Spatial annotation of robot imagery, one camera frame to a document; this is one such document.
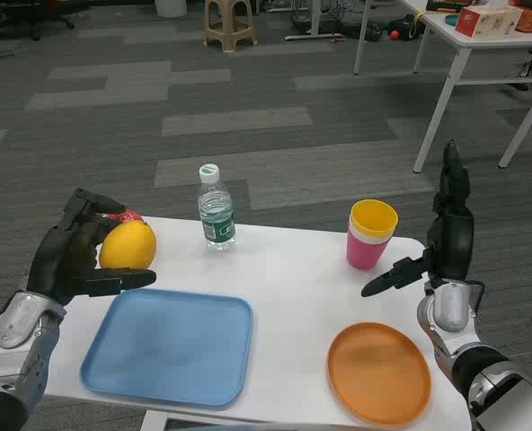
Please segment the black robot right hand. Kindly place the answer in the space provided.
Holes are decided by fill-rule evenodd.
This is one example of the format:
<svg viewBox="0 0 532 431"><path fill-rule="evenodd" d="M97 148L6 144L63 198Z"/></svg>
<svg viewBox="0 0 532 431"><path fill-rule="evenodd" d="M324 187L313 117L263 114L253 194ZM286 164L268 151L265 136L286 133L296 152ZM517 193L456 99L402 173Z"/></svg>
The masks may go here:
<svg viewBox="0 0 532 431"><path fill-rule="evenodd" d="M432 203L437 217L427 232L427 247L420 258L401 259L391 270L368 282L361 295L370 297L391 287L400 289L424 274L464 280L474 246L474 215L466 205L470 193L468 169L463 165L457 144L450 140L443 151L439 190Z"/></svg>

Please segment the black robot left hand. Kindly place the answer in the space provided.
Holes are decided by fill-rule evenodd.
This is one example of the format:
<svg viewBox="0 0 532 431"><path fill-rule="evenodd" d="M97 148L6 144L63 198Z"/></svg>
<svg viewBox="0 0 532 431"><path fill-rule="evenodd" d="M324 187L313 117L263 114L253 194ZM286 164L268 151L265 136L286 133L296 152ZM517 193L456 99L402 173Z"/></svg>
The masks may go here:
<svg viewBox="0 0 532 431"><path fill-rule="evenodd" d="M115 199L75 189L63 215L43 237L34 255L27 289L67 305L79 295L118 295L156 281L150 269L97 268L96 247L121 225L109 214L126 207Z"/></svg>

